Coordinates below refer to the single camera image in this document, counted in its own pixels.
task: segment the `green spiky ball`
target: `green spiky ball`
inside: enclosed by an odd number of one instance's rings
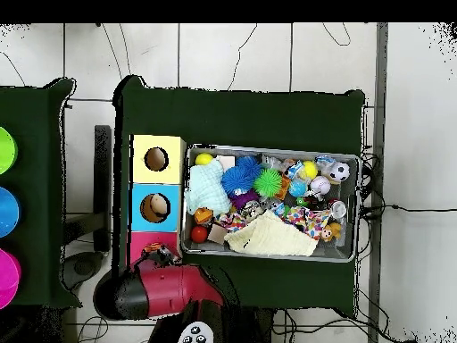
[[[276,170],[263,170],[253,183],[253,188],[260,196],[273,197],[281,189],[281,175]]]

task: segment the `yellow ball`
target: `yellow ball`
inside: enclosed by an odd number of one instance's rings
[[[195,164],[205,165],[208,164],[212,160],[212,156],[208,153],[201,153],[196,156]]]
[[[303,162],[303,168],[298,172],[298,175],[303,180],[314,179],[318,176],[318,167],[315,162],[305,161]]]

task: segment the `tiled floor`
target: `tiled floor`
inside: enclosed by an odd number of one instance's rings
[[[93,23],[80,23],[9,27],[0,36],[0,51],[6,54],[0,54],[0,85],[22,85],[8,58],[28,86],[42,87],[62,76],[77,81],[69,102],[72,109],[65,110],[67,211],[86,213],[91,211],[93,198],[94,126],[113,127],[115,114],[110,100],[125,75],[140,75],[149,87],[282,92],[291,88],[332,93],[360,88],[366,94],[367,105],[373,105],[376,24],[346,23],[345,26],[347,34],[342,23],[295,23],[293,30],[285,23],[104,24],[100,28]],[[373,127],[372,111],[366,109],[369,133]],[[366,241],[366,225],[362,224],[360,246]],[[90,243],[73,242],[67,254],[91,248]],[[97,316],[92,304],[94,286],[109,269],[108,255],[102,270],[79,289],[83,307],[66,314],[66,343],[76,343],[82,324]],[[369,259],[364,259],[359,283],[365,293],[368,293],[368,274]],[[368,314],[368,301],[362,295],[359,307]],[[339,318],[334,311],[326,309],[291,310],[291,314],[303,331]],[[104,334],[106,326],[103,323],[99,327],[99,322],[92,320],[79,340],[93,338],[97,332]],[[284,325],[282,312],[276,315],[275,323]],[[108,331],[96,343],[145,343],[154,324],[155,320],[109,322]],[[284,327],[275,330],[283,331]],[[284,343],[283,336],[272,337],[273,343]],[[352,324],[341,322],[315,333],[297,333],[295,343],[367,343],[367,337]]]

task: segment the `green tablecloth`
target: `green tablecloth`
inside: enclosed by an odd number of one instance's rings
[[[118,86],[113,101],[114,159],[119,153],[122,157],[120,166],[114,166],[114,179],[121,179],[120,197],[114,198],[114,206],[120,201],[121,246],[127,233],[130,134],[180,136],[188,144],[354,155],[361,151],[364,94],[360,90],[333,95],[145,88],[141,78],[131,76]],[[125,261],[123,248],[120,261]],[[222,267],[243,305],[336,307],[353,314],[354,261],[328,264],[210,255],[185,255],[184,261],[206,267],[230,291]]]
[[[58,79],[44,88],[0,87],[0,125],[16,140],[15,165],[0,186],[21,204],[21,220],[0,248],[15,255],[22,275],[12,305],[77,306],[60,282],[62,245],[61,108],[74,86]]]

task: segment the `light blue towel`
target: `light blue towel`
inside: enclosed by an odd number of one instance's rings
[[[184,192],[190,214],[198,208],[211,209],[214,217],[230,211],[230,200],[220,184],[223,173],[222,165],[216,159],[190,168],[189,189]]]

